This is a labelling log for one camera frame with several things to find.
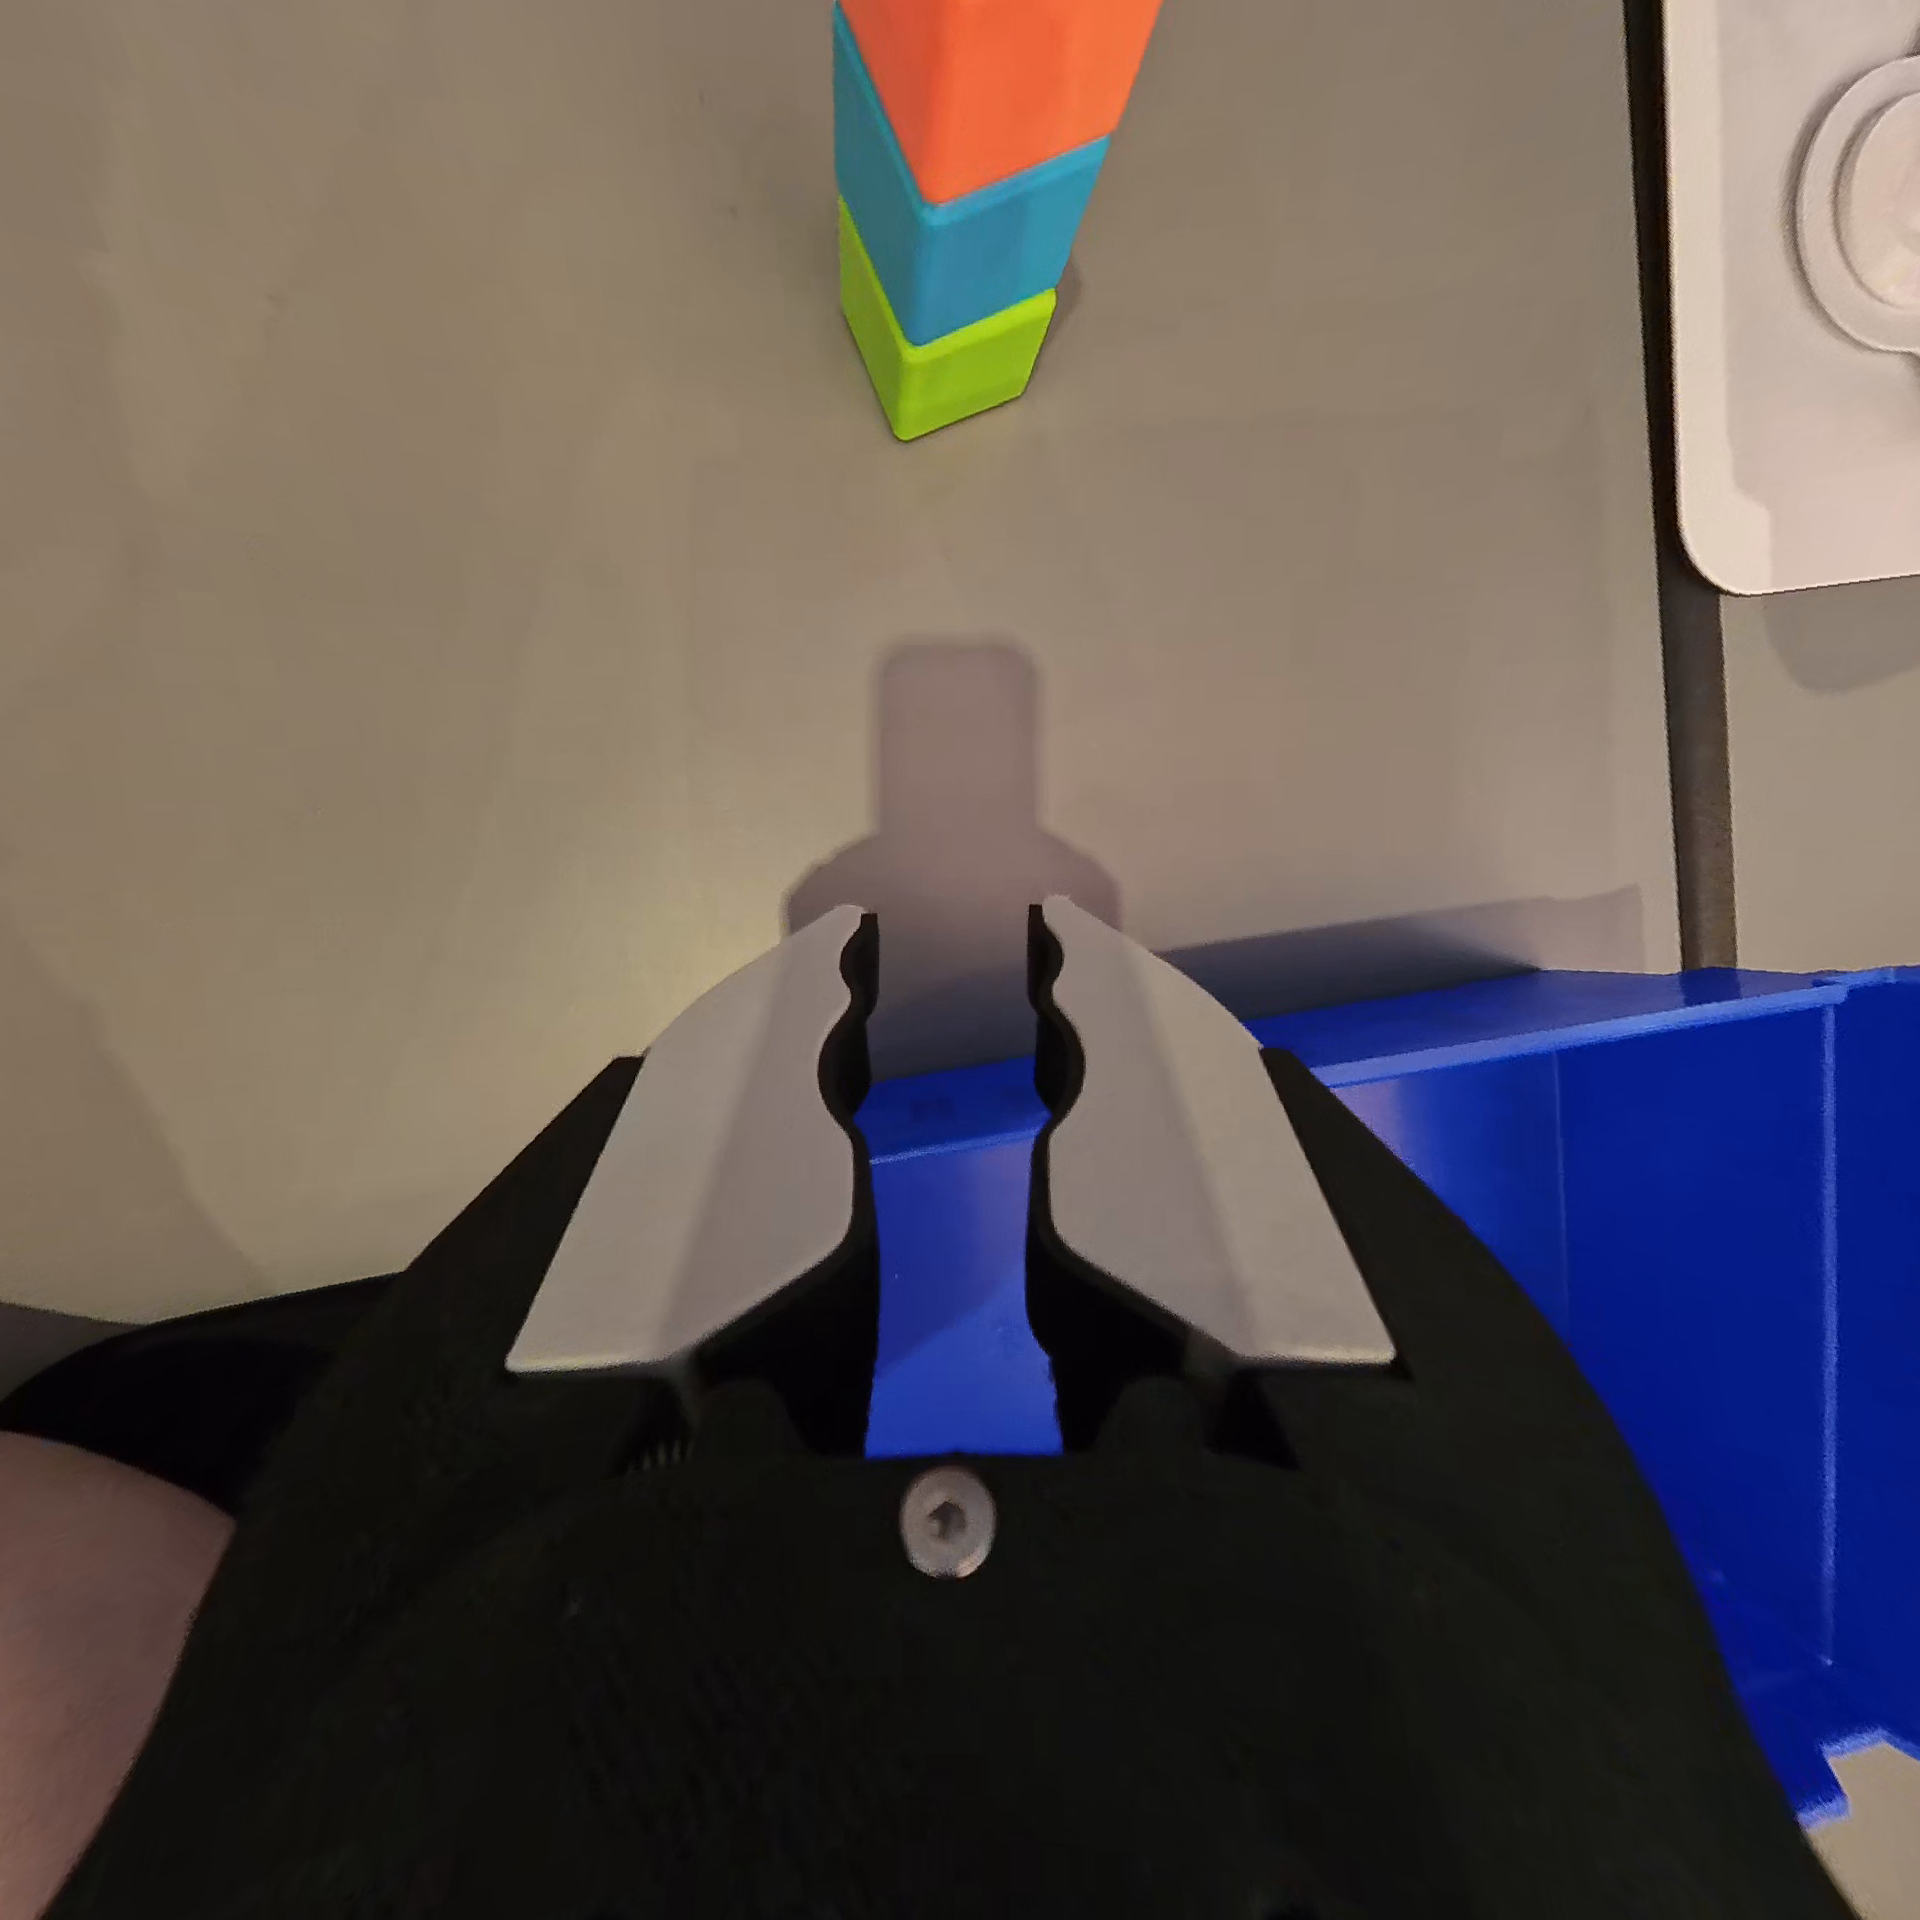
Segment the white sign stand base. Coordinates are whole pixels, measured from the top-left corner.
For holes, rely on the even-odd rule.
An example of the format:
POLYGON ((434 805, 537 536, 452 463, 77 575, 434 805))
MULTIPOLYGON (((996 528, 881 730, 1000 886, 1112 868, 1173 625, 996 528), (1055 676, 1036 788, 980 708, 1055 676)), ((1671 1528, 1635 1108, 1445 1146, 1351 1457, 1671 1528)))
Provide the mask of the white sign stand base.
POLYGON ((1675 516, 1735 593, 1917 570, 1917 4, 1664 4, 1675 516))

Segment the blue plastic bin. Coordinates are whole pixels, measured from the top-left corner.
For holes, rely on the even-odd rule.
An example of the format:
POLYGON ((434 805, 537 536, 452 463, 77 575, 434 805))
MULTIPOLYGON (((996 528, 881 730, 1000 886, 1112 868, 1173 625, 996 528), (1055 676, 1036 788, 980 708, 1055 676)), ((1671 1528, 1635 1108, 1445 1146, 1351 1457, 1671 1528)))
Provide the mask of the blue plastic bin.
MULTIPOLYGON (((1048 1108, 1023 972, 860 1114, 868 1452, 1045 1455, 1026 1310, 1048 1108)), ((1445 1205, 1605 1400, 1802 1833, 1916 1757, 1916 966, 1541 972, 1253 1021, 1445 1205)))

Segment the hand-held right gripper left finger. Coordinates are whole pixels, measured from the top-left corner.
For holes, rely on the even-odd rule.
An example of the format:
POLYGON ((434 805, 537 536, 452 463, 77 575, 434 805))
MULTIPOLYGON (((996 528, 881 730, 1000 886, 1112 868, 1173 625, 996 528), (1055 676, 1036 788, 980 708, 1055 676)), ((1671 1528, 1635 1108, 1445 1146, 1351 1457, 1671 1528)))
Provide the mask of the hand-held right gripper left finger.
POLYGON ((645 1049, 508 1353, 514 1375, 652 1375, 687 1407, 767 1382, 801 1431, 864 1431, 881 1332, 874 911, 837 904, 645 1049))

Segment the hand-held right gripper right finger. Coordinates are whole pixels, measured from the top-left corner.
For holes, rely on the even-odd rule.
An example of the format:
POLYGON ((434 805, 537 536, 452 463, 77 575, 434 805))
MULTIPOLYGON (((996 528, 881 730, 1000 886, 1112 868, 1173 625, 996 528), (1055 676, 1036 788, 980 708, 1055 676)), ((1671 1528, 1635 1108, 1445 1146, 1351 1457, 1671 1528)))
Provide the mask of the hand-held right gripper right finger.
POLYGON ((1397 1360, 1351 1241, 1249 1024, 1068 895, 1026 919, 1045 1121, 1026 1317, 1059 1426, 1146 1378, 1203 1407, 1267 1372, 1397 1360))

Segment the orange magnetic cube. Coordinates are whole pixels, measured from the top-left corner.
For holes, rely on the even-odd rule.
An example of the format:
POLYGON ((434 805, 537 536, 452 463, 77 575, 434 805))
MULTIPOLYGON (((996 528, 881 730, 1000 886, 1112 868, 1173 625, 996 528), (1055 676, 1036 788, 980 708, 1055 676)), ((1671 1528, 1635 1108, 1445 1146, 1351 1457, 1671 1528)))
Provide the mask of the orange magnetic cube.
POLYGON ((930 202, 1112 136, 1161 2, 844 2, 930 202))

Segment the green magnetic cube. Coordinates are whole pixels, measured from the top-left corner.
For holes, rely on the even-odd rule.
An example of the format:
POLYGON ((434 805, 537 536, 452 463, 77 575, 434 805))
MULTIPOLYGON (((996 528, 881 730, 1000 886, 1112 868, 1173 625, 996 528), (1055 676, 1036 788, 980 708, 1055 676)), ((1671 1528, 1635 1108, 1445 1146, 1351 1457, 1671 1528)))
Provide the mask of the green magnetic cube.
POLYGON ((1025 394, 1050 336, 1056 289, 930 342, 911 342, 844 199, 837 200, 837 270, 850 340, 896 441, 919 441, 1025 394))

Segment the teal magnetic cube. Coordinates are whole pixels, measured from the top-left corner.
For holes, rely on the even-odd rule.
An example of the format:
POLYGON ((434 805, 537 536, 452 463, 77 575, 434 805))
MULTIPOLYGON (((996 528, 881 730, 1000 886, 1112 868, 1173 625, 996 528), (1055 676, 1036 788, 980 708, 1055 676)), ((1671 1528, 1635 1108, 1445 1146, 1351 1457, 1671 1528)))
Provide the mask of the teal magnetic cube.
POLYGON ((957 199, 929 200, 847 18, 832 18, 837 194, 912 345, 1056 288, 1109 146, 1100 136, 957 199))

